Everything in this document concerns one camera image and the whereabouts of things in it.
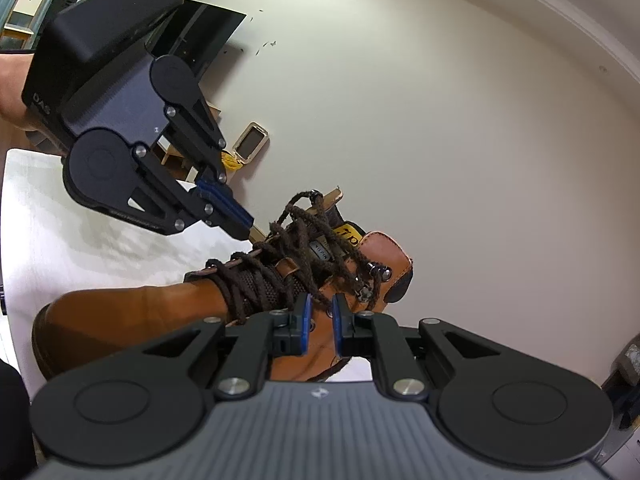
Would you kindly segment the person's left hand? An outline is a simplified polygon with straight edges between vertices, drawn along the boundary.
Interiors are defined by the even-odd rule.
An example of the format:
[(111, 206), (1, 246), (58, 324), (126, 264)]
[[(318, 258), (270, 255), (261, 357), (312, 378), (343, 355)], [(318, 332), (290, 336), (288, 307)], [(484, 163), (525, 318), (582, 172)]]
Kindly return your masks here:
[(22, 100), (26, 77), (32, 64), (32, 54), (0, 55), (1, 118), (24, 131), (39, 129), (37, 119)]

